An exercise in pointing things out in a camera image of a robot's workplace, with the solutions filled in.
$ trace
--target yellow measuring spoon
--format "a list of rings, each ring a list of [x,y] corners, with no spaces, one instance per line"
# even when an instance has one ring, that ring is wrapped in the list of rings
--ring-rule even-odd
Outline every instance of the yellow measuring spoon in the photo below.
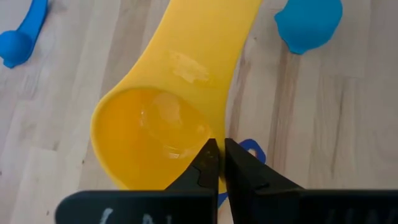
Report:
[[[120,188],[163,190],[209,138],[223,150],[229,84],[260,3],[171,0],[140,59],[92,117],[96,156]]]

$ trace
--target wooden floor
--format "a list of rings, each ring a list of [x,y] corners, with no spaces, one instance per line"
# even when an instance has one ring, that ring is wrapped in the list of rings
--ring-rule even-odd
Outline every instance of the wooden floor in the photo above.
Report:
[[[15,29],[29,4],[1,0],[0,32]],[[66,195],[115,189],[91,150],[90,117],[167,4],[54,0],[32,58],[0,66],[0,223],[53,223]],[[333,39],[303,56],[277,33],[284,4],[264,0],[247,39],[229,136],[255,139],[270,166],[304,187],[398,188],[398,1],[343,0]]]

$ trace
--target yellow plastic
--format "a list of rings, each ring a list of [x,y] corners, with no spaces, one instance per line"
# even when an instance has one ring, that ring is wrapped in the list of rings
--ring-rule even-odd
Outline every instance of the yellow plastic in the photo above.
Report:
[[[208,138],[224,149],[228,88],[260,3],[171,0],[140,59],[92,117],[96,156],[120,188],[163,190]]]

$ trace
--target wood grain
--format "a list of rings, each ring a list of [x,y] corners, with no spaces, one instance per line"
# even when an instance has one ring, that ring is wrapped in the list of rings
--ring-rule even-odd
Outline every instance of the wood grain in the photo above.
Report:
[[[90,116],[150,41],[168,0],[54,0],[31,59],[0,66],[0,222],[52,223],[77,190],[115,189],[93,154]],[[305,55],[281,41],[264,0],[237,62],[228,136],[255,139],[267,163],[311,188],[396,189],[395,0],[343,0],[333,38]],[[0,1],[0,30],[30,0]],[[231,223],[228,201],[220,223]]]

